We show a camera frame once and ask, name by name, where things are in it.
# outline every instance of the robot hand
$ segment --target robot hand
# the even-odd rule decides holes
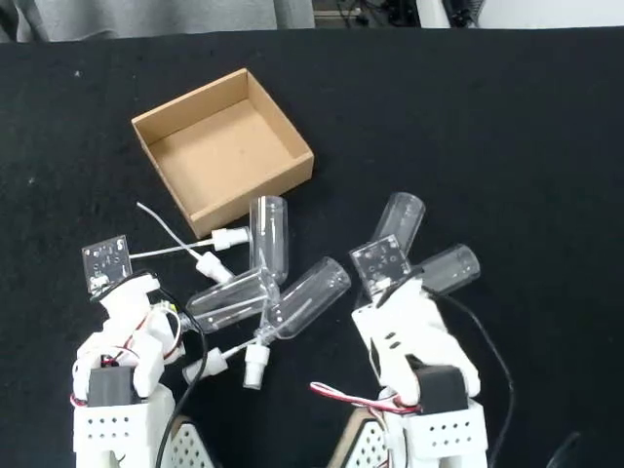
[[[159,288],[145,274],[100,295],[109,318],[80,346],[72,369],[77,468],[154,466],[175,407],[158,381],[165,364],[184,353],[174,307],[149,302],[147,294]],[[176,332],[168,316],[177,320]],[[163,467],[170,466],[171,455],[164,460]]]
[[[356,310],[381,398],[396,394],[411,415],[384,413],[392,466],[485,468],[483,408],[470,397],[481,380],[420,280],[404,283],[380,306]]]

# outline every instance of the black fabric surface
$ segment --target black fabric surface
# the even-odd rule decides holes
[[[323,255],[353,272],[348,251],[369,238],[390,193],[417,194],[428,212],[411,259],[462,242],[482,263],[483,277],[456,297],[516,378],[499,466],[543,467],[573,430],[615,466],[623,43],[622,29],[379,30],[0,46],[2,465],[73,463],[70,366],[104,317],[88,301],[80,248],[122,233],[135,252],[169,246],[137,200],[191,239],[131,117],[246,66],[317,156],[313,179],[287,196],[289,281]],[[243,271],[245,248],[223,261]],[[188,255],[139,266],[183,299],[208,285]],[[226,467],[327,463],[351,408],[308,382],[377,390],[350,320],[356,292],[275,343],[260,392],[242,389],[242,358],[199,386],[185,412]],[[501,372],[470,321],[444,311],[481,372],[492,437],[507,404]],[[237,344],[252,322],[210,345]],[[197,343],[188,349],[198,357]],[[181,395],[179,366],[165,382]]]

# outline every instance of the open cardboard box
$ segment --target open cardboard box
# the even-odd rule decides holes
[[[309,146],[247,69],[132,122],[197,237],[312,176]]]

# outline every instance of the black cable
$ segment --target black cable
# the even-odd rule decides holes
[[[163,456],[165,455],[165,447],[167,446],[167,440],[169,439],[169,435],[172,432],[172,429],[176,422],[176,418],[180,415],[182,411],[182,407],[184,406],[184,404],[190,397],[190,394],[195,389],[195,386],[197,385],[197,383],[202,378],[202,374],[204,373],[204,369],[206,368],[206,362],[208,361],[208,345],[206,343],[206,336],[204,335],[204,332],[202,331],[202,327],[199,325],[199,323],[197,322],[193,314],[190,314],[184,307],[182,307],[180,302],[170,292],[168,292],[167,290],[163,288],[160,289],[160,292],[167,298],[167,300],[171,304],[173,304],[177,308],[179,312],[186,315],[186,317],[188,317],[188,320],[191,322],[191,324],[193,324],[193,327],[197,329],[198,334],[202,338],[203,358],[202,358],[202,363],[200,364],[200,367],[197,371],[197,374],[195,375],[195,377],[193,377],[193,380],[188,384],[188,388],[182,395],[182,398],[180,398],[179,401],[177,402],[177,405],[175,405],[174,412],[172,412],[172,415],[170,416],[169,421],[167,421],[167,425],[165,426],[165,432],[163,433],[163,438],[161,439],[160,446],[158,447],[158,454],[156,455],[155,468],[160,468],[163,463]]]
[[[489,337],[489,334],[486,331],[486,328],[481,323],[477,315],[472,311],[472,309],[470,309],[467,305],[464,305],[462,302],[458,301],[454,297],[451,297],[450,295],[440,293],[440,292],[435,292],[429,288],[425,288],[424,286],[422,287],[422,290],[428,293],[429,295],[431,295],[433,298],[444,300],[445,302],[452,305],[456,309],[459,309],[462,312],[468,314],[468,316],[472,319],[472,321],[475,323],[475,325],[481,332],[481,335],[486,341],[487,346],[489,346],[489,349],[493,353],[494,357],[498,361],[500,368],[503,370],[503,373],[505,374],[505,379],[507,380],[507,387],[509,391],[509,404],[507,407],[507,414],[505,415],[505,420],[503,421],[503,425],[500,429],[500,432],[498,433],[498,437],[496,438],[496,441],[494,442],[494,445],[492,446],[491,451],[489,452],[489,460],[487,461],[488,468],[494,468],[494,466],[496,465],[496,461],[498,461],[498,455],[500,454],[502,445],[505,442],[505,437],[507,436],[507,432],[509,431],[511,418],[514,413],[514,407],[516,406],[516,389],[514,386],[514,379],[511,376],[511,372],[509,371],[509,368],[507,367],[505,360],[503,359],[502,355],[498,351],[498,348],[496,348],[496,345],[494,344],[492,339]]]
[[[340,17],[342,18],[342,20],[344,21],[344,25],[350,29],[351,28],[351,21],[349,21],[349,17],[346,17],[344,15],[344,12],[342,11],[342,5],[340,5],[340,3],[343,0],[335,0],[335,6],[338,9],[338,13],[340,14]]]
[[[387,301],[390,298],[390,296],[398,288],[400,288],[410,279],[420,274],[422,274],[422,269],[413,269],[408,274],[408,276],[406,276],[404,279],[398,282],[397,285],[395,285],[394,287],[388,288],[385,292],[383,292],[383,294],[379,298],[379,301],[376,303],[375,307],[376,308],[381,307],[381,305],[383,305],[383,303]],[[498,365],[500,366],[500,368],[503,370],[503,373],[505,374],[505,379],[507,380],[507,387],[509,391],[509,405],[507,408],[507,414],[505,415],[505,420],[503,421],[503,425],[500,429],[500,432],[498,433],[498,437],[496,438],[496,441],[494,442],[494,445],[492,446],[491,451],[489,452],[489,461],[487,462],[488,468],[494,468],[494,466],[496,465],[496,461],[498,460],[498,455],[500,454],[500,450],[502,448],[503,442],[505,441],[505,437],[507,436],[507,432],[509,431],[511,418],[514,413],[514,408],[516,406],[516,389],[514,385],[514,379],[511,376],[511,372],[509,371],[509,368],[507,367],[505,360],[503,359],[502,355],[498,351],[498,348],[496,348],[496,345],[494,344],[492,339],[489,337],[489,334],[486,331],[486,328],[481,323],[481,320],[479,320],[479,317],[477,317],[477,314],[475,314],[472,311],[472,309],[470,309],[470,307],[468,307],[467,305],[458,301],[454,297],[451,297],[450,295],[445,294],[443,292],[436,292],[434,290],[426,288],[425,286],[422,286],[422,290],[428,293],[430,296],[432,296],[436,300],[443,300],[447,302],[448,304],[452,305],[456,309],[467,314],[472,319],[472,321],[475,323],[475,325],[479,329],[479,332],[481,332],[481,335],[483,336],[484,340],[486,341],[487,346],[489,346],[489,349],[491,350],[494,357],[498,361]]]
[[[568,460],[567,457],[570,457],[570,451],[576,447],[580,437],[581,435],[578,432],[572,432],[569,436],[567,436],[559,448],[555,450],[555,453],[553,453],[553,456],[548,462],[548,465],[546,465],[546,468],[563,468],[563,463]]]

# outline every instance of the clear plastic tube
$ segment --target clear plastic tube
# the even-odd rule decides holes
[[[193,295],[186,304],[204,333],[222,330],[276,305],[280,290],[266,268],[254,268]],[[188,329],[184,321],[182,327]]]
[[[332,258],[323,258],[282,294],[279,304],[262,314],[256,332],[259,341],[267,345],[275,338],[297,336],[350,286],[344,268]]]
[[[394,234],[407,256],[420,222],[425,215],[425,204],[407,192],[396,192],[383,210],[379,223],[372,235],[372,241]]]
[[[266,266],[281,285],[289,274],[288,207],[281,197],[250,203],[250,266]]]
[[[422,279],[425,288],[436,293],[455,291],[481,274],[477,256],[462,244],[426,259],[413,269],[422,270],[417,278]]]

